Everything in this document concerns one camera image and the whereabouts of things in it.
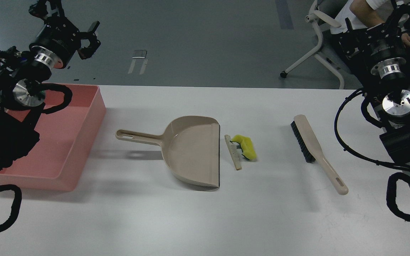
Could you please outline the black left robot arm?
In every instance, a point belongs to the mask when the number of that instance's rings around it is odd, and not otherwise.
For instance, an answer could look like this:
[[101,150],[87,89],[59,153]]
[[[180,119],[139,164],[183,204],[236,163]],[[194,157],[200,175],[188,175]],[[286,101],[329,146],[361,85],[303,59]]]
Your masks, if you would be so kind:
[[[71,103],[70,88],[47,82],[52,70],[64,69],[75,53],[82,60],[91,58],[101,45],[96,34],[100,22],[80,31],[65,16],[60,0],[38,0],[29,14],[43,21],[29,49],[0,50],[0,171],[27,156],[38,143],[35,127],[42,114],[61,111]],[[22,202],[19,186],[0,185],[3,191],[12,191],[14,199],[0,232],[16,222]]]

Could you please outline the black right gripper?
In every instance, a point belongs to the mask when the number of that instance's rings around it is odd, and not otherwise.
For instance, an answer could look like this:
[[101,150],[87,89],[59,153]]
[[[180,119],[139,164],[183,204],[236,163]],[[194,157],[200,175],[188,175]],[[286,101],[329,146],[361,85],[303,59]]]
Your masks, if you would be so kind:
[[410,33],[410,2],[391,0],[393,11],[386,22],[364,31],[355,30],[349,18],[347,30],[338,36],[341,51],[351,58],[361,53],[366,69],[377,77],[404,77],[406,51],[401,39]]

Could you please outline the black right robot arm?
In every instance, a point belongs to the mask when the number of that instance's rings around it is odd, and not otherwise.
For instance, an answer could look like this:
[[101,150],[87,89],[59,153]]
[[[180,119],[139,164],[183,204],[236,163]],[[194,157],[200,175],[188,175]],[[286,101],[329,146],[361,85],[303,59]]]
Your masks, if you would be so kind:
[[[335,136],[350,154],[397,170],[388,178],[386,204],[410,222],[410,0],[350,0],[336,20],[332,47],[362,84],[338,109]],[[363,117],[383,129],[379,137],[392,162],[371,159],[340,137],[337,121],[353,98],[364,97]]]

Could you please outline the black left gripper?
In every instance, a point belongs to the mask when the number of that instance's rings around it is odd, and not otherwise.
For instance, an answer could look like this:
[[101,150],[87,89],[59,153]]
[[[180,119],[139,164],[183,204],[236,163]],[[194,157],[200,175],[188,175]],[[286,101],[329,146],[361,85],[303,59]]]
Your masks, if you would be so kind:
[[[53,11],[50,16],[47,3]],[[55,69],[64,69],[77,50],[82,60],[91,58],[101,45],[96,35],[100,22],[94,21],[88,31],[80,32],[65,18],[61,0],[37,0],[29,6],[28,13],[44,21],[44,26],[29,44],[29,49],[34,51],[42,48],[54,53],[59,58],[54,65]],[[88,41],[89,45],[81,47],[83,40]]]

